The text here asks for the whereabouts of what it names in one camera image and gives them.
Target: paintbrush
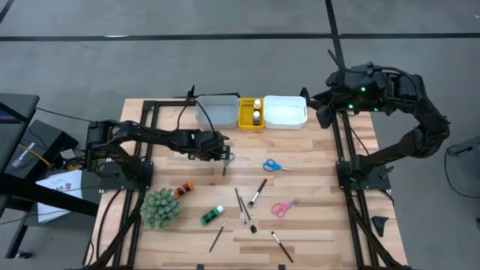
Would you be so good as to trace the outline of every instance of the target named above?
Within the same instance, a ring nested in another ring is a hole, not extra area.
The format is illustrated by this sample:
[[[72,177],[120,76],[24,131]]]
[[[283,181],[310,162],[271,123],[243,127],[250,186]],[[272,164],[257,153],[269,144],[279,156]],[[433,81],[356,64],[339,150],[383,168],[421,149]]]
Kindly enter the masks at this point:
[[[243,209],[245,210],[245,213],[247,213],[248,221],[250,221],[250,231],[252,231],[252,233],[256,233],[257,228],[255,227],[254,223],[252,222],[252,220],[250,218],[250,215],[248,214],[248,210],[245,207],[245,203],[243,202],[243,199],[241,197],[239,197],[239,198],[240,198],[241,204],[243,205]]]
[[[215,238],[215,241],[213,241],[213,244],[211,244],[210,250],[209,250],[208,252],[212,252],[212,249],[213,249],[213,247],[215,246],[215,243],[216,243],[217,240],[218,240],[218,236],[220,236],[220,234],[221,234],[222,231],[224,230],[225,225],[227,225],[227,221],[228,221],[228,217],[227,217],[227,218],[225,219],[225,221],[223,222],[222,227],[220,228],[220,231],[218,231],[217,237]]]
[[[285,249],[285,247],[282,245],[282,242],[280,242],[280,239],[275,235],[275,233],[273,231],[271,231],[271,235],[273,236],[273,238],[275,238],[275,241],[277,241],[277,243],[280,245],[280,248],[282,248],[283,252],[285,253],[285,255],[290,259],[290,262],[293,263],[293,259],[292,257],[288,254],[287,250]]]
[[[236,187],[235,187],[235,193],[237,194],[238,205],[240,206],[241,219],[243,220],[243,223],[246,224],[247,220],[245,219],[245,215],[243,214],[242,203],[240,202],[239,191],[237,190]]]
[[[249,208],[254,207],[254,203],[257,200],[258,196],[260,195],[260,192],[262,192],[263,186],[265,185],[266,182],[267,182],[267,179],[263,180],[262,184],[260,185],[260,187],[256,191],[255,196],[253,196],[253,199],[248,203]]]

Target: paper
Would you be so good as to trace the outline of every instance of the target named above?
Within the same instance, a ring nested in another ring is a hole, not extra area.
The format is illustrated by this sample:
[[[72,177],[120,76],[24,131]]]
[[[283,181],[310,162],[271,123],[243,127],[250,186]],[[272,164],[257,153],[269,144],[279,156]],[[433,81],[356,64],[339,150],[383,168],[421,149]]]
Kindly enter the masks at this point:
[[[75,153],[74,153],[73,149],[68,149],[68,150],[62,151],[62,152],[60,152],[60,155],[64,159],[75,158]]]
[[[59,173],[56,175],[52,175],[47,179],[37,181],[37,185],[40,185],[45,188],[54,189],[60,192],[64,192],[71,196],[75,196],[77,198],[83,199],[82,190],[82,171],[74,170],[71,172],[64,172]],[[61,208],[56,208],[50,205],[45,205],[43,203],[37,203],[38,208],[38,222],[45,223],[47,221],[51,221],[62,215],[69,213],[70,211],[66,211]]]

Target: small bottle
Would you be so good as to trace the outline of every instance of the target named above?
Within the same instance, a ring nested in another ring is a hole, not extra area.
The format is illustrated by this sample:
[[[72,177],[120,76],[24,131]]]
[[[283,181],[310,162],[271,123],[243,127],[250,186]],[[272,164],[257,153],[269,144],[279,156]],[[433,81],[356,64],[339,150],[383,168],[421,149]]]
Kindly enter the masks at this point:
[[[206,213],[203,217],[201,217],[200,221],[202,221],[203,225],[206,225],[210,223],[210,221],[213,221],[216,217],[218,217],[223,212],[224,212],[224,207],[222,205],[219,205],[217,206],[217,208],[214,208],[210,212]]]
[[[193,189],[194,184],[192,184],[191,182],[187,182],[182,186],[177,187],[177,189],[172,192],[172,196],[175,196],[178,199],[181,195],[186,194],[188,191],[192,191]]]
[[[254,109],[255,111],[258,111],[258,112],[259,112],[260,109],[262,109],[262,101],[260,101],[260,100],[255,100],[255,101],[253,102],[253,109]]]
[[[253,112],[253,125],[260,125],[260,112]]]

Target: green paint tube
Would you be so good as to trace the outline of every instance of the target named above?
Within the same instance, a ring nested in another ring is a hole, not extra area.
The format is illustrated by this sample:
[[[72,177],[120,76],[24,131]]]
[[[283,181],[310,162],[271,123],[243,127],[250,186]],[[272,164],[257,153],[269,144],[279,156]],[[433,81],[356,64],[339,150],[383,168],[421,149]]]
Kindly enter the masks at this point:
[[[210,212],[208,212],[206,215],[200,218],[200,221],[202,221],[203,225],[206,225],[210,223],[210,221],[213,221],[216,217],[218,217],[221,213],[224,212],[224,207],[222,205],[217,206],[217,208],[214,208]]]

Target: pink scissors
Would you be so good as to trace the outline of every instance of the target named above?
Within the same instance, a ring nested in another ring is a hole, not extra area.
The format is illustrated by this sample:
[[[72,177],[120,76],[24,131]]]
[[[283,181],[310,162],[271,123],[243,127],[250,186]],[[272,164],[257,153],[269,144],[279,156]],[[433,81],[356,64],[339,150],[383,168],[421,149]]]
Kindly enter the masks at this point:
[[[287,210],[296,206],[299,203],[297,199],[289,204],[277,203],[271,207],[271,213],[276,215],[277,218],[283,218],[287,213]]]

